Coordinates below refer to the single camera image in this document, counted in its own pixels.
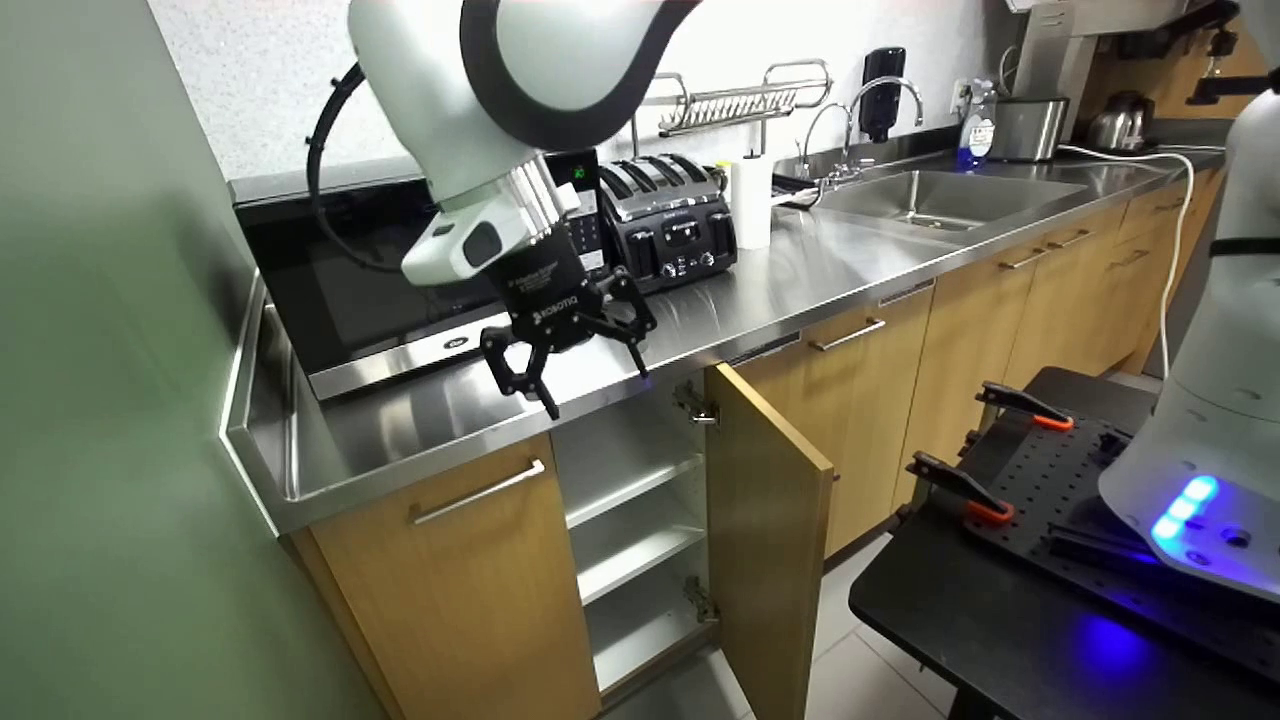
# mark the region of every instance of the bottle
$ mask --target bottle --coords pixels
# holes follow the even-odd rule
[[[973,79],[966,82],[966,102],[965,102],[965,124],[958,124],[958,146],[954,146],[954,168],[973,173],[984,162],[995,141],[995,82],[991,79]]]

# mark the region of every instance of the sink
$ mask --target sink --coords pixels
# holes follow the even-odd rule
[[[984,225],[1070,200],[1089,187],[1026,176],[891,173],[825,193],[818,212],[888,225],[928,239],[965,239]]]

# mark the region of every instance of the faucet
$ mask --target faucet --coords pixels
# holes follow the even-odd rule
[[[853,173],[853,110],[854,110],[854,102],[858,102],[872,89],[883,89],[883,82],[896,82],[896,89],[904,89],[904,92],[917,101],[917,126],[918,126],[918,124],[924,124],[924,101],[918,101],[917,82],[904,79],[904,74],[875,74],[875,79],[868,79],[863,89],[854,89],[846,102],[825,102],[825,109],[807,119],[805,146],[798,146],[798,162],[807,168],[813,126],[828,115],[828,109],[842,109],[840,168]]]

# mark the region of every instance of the stainless steel toaster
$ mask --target stainless steel toaster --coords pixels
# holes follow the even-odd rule
[[[995,141],[988,160],[1041,162],[1051,160],[1068,119],[1068,101],[995,101]]]

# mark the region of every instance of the backsplash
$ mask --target backsplash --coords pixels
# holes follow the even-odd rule
[[[288,176],[299,187],[304,137],[329,95],[329,79],[353,65],[342,0],[153,0],[172,60],[190,92],[197,115],[229,181]],[[675,30],[662,68],[691,92],[761,82],[773,60],[818,55],[832,68],[832,101],[858,89],[863,52],[909,46],[909,79],[924,101],[924,126],[954,124],[954,82],[991,74],[1001,46],[1016,36],[1004,0],[703,0]],[[891,137],[917,131],[904,95]],[[794,157],[813,110],[767,124],[773,157]],[[836,110],[818,119],[813,146],[832,146]],[[747,152],[747,126],[703,126],[675,146],[703,162]],[[357,92],[341,115],[329,168],[407,162],[370,92]]]

